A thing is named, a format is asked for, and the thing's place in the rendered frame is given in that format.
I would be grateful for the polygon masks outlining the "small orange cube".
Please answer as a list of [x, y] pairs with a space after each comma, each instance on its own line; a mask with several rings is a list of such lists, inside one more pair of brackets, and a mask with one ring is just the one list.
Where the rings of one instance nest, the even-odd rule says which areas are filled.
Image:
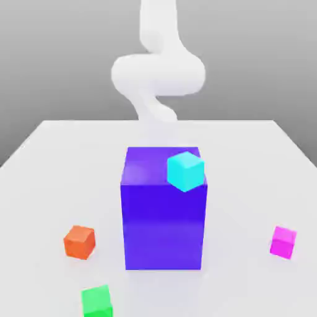
[[74, 225], [63, 241], [67, 256], [87, 260], [95, 248], [95, 230]]

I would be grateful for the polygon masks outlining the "large purple box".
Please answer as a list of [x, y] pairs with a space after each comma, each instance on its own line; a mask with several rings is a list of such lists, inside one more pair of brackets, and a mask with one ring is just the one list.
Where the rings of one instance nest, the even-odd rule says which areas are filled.
[[207, 183], [183, 192], [167, 181], [167, 161], [197, 147], [128, 147], [120, 183], [127, 270], [199, 270]]

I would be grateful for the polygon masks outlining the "small cyan cube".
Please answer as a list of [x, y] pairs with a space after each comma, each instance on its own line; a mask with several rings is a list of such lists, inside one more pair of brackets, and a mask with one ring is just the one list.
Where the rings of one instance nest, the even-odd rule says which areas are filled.
[[204, 184], [205, 163], [202, 158], [182, 152], [167, 160], [167, 181], [182, 192], [188, 192]]

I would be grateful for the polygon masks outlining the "small magenta cube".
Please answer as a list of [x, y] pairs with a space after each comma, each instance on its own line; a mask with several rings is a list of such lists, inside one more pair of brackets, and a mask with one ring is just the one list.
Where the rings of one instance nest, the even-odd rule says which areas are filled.
[[269, 252], [284, 259], [291, 259], [297, 231], [276, 226]]

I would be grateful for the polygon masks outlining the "small green cube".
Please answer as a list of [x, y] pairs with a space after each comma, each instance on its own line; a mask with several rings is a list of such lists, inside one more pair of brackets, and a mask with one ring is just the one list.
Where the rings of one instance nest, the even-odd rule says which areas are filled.
[[81, 291], [83, 317], [113, 317], [108, 285]]

